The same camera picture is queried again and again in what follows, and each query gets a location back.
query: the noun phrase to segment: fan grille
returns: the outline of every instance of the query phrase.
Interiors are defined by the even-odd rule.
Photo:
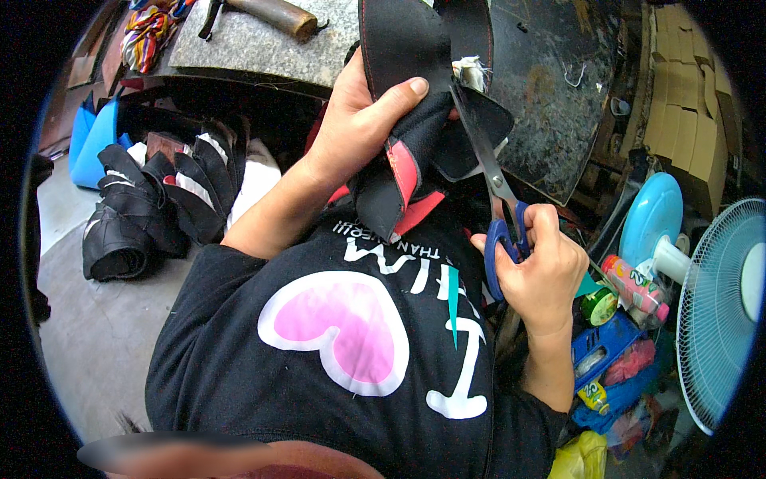
[[[676,351],[684,398],[707,434],[718,426],[750,352],[756,324],[741,300],[748,252],[766,241],[766,201],[747,198],[721,213],[702,236],[686,272]]]

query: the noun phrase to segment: pink bottle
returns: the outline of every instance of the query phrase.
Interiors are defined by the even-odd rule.
[[[616,254],[610,254],[601,266],[620,296],[644,313],[656,315],[663,323],[670,308],[663,302],[663,292]]]

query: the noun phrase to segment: hammer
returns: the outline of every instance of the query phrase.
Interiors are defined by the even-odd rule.
[[[317,27],[314,15],[285,0],[210,0],[208,17],[199,31],[199,37],[203,40],[210,41],[213,23],[223,4],[239,8],[255,18],[267,21],[298,41],[308,40],[317,31],[326,28],[329,23],[327,21],[324,25]]]

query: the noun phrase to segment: wooden handle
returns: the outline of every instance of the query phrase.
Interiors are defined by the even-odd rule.
[[[316,29],[314,15],[284,0],[227,0],[226,3],[269,22],[299,41],[308,40]]]

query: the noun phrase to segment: hand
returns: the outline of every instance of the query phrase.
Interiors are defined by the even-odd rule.
[[[306,154],[312,176],[339,185],[348,181],[375,158],[396,122],[427,93],[428,82],[415,77],[372,103],[357,48],[335,82],[322,126]]]
[[[558,230],[553,205],[530,205],[524,212],[530,247],[529,258],[515,264],[500,243],[495,249],[495,266],[502,294],[519,313],[530,336],[550,336],[571,326],[571,307],[582,277],[588,269],[588,255]],[[471,237],[484,254],[486,235]]]

